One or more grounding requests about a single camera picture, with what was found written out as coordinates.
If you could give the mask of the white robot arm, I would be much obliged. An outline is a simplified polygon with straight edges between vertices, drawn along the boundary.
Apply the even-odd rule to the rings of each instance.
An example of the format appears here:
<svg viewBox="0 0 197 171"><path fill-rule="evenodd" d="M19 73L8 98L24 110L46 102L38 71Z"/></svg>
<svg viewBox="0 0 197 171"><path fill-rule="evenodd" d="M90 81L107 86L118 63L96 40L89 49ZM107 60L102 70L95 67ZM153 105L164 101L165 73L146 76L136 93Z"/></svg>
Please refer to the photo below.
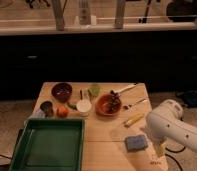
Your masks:
<svg viewBox="0 0 197 171"><path fill-rule="evenodd" d="M166 138L190 148L197 153L197 127L181 121L182 106L175 100L167 99L146 115L146 124L151 139L161 144Z"/></svg>

